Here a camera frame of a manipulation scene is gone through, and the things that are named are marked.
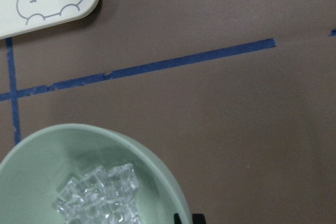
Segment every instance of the black object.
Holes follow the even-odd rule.
[[[174,214],[174,223],[182,224],[179,214]],[[203,214],[193,214],[193,224],[206,224]]]
[[[203,214],[193,214],[193,224],[206,224]]]

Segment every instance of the clear plastic ice cube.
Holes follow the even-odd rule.
[[[132,164],[114,167],[108,173],[109,181],[114,184],[117,196],[128,195],[139,187]]]
[[[86,174],[77,184],[77,189],[84,195],[87,202],[94,202],[103,197],[107,193],[107,188],[107,172],[101,166]]]
[[[132,164],[108,173],[99,166],[79,182],[71,179],[53,206],[66,224],[141,224],[133,195],[138,187]]]
[[[78,181],[72,178],[53,203],[53,208],[64,215],[66,220],[74,217],[85,203],[83,197],[77,191],[77,183]]]

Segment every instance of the brown surface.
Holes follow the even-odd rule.
[[[335,38],[20,100],[22,134],[78,122],[129,135],[208,223],[333,223]]]
[[[0,94],[9,92],[6,52],[5,40],[0,40]]]
[[[116,130],[171,169],[207,223],[336,220],[335,0],[101,0],[15,37],[19,89],[274,37],[277,47],[19,99],[22,135]],[[0,91],[9,90],[0,41]],[[0,102],[0,160],[13,147]]]
[[[335,0],[101,0],[89,17],[14,38],[18,88],[332,29]]]
[[[0,162],[13,147],[11,102],[0,102]]]

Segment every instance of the blue painter's tape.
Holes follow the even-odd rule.
[[[2,101],[8,101],[11,99],[11,93],[3,93],[3,94],[0,94],[0,102]]]
[[[28,89],[21,89],[17,91],[17,97],[27,97],[29,95],[34,95],[34,94],[41,94],[41,93],[46,93],[50,90],[48,90],[48,87],[43,85],[43,86],[37,86],[33,88],[28,88]]]
[[[336,29],[331,31],[330,35],[329,36],[336,36]]]
[[[269,49],[276,46],[276,42],[274,39],[266,39],[257,42],[252,42],[248,44],[243,44],[234,47],[223,48],[219,50],[213,50],[209,52],[202,52],[200,54],[195,55],[188,55],[184,57],[174,58],[170,60],[163,60],[158,62],[153,62],[149,64],[144,64],[140,66],[135,66],[131,68],[125,68],[120,70],[115,70],[108,75],[104,75],[103,73],[93,74],[91,76],[56,82],[50,86],[37,86],[28,89],[23,89],[15,92],[15,95],[19,98],[27,97],[29,95],[41,94],[46,92],[51,92],[54,90],[61,90],[61,89],[69,89],[78,86],[84,86],[87,84],[92,84],[96,82],[106,81],[110,79],[117,79],[127,76],[133,76],[136,74],[142,74],[152,71],[158,71],[167,68],[174,68],[178,66],[193,64],[202,61],[208,61],[218,58],[224,58],[233,55],[245,54],[248,52],[259,51],[264,49]],[[3,99],[8,98],[7,94],[0,95]]]
[[[71,79],[67,81],[56,82],[53,85],[49,86],[48,89],[49,90],[68,89],[100,81],[105,81],[105,76],[103,73],[94,74],[91,76],[81,77],[77,79]]]
[[[275,47],[276,43],[274,39],[266,39],[248,44],[243,44],[234,47],[223,48],[219,50],[213,50],[209,52],[202,52],[200,54],[188,55],[184,57],[174,58],[170,60],[163,60],[153,62],[145,65],[140,65],[131,68],[120,69],[111,72],[106,76],[106,79],[117,79],[126,76],[133,76],[136,74],[147,73],[152,71],[158,71],[167,68],[173,68],[177,66],[183,66],[193,64],[202,61],[214,60],[218,58],[224,58],[233,55],[245,54],[247,52],[253,52],[258,50],[264,50]]]
[[[20,132],[20,119],[19,119],[19,108],[17,102],[17,90],[16,90],[16,76],[15,76],[15,65],[14,65],[14,53],[13,53],[13,41],[12,38],[6,39],[6,49],[7,49],[7,62],[8,62],[8,73],[9,73],[9,83],[10,83],[10,100],[12,102],[12,117],[14,126],[14,140],[15,144],[21,141]]]

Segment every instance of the mint green bowl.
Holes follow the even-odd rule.
[[[134,165],[135,201],[143,224],[191,224],[184,195],[168,168],[149,149],[120,133],[83,124],[56,125],[19,143],[0,164],[0,223],[63,224],[51,203],[72,176],[99,165]]]

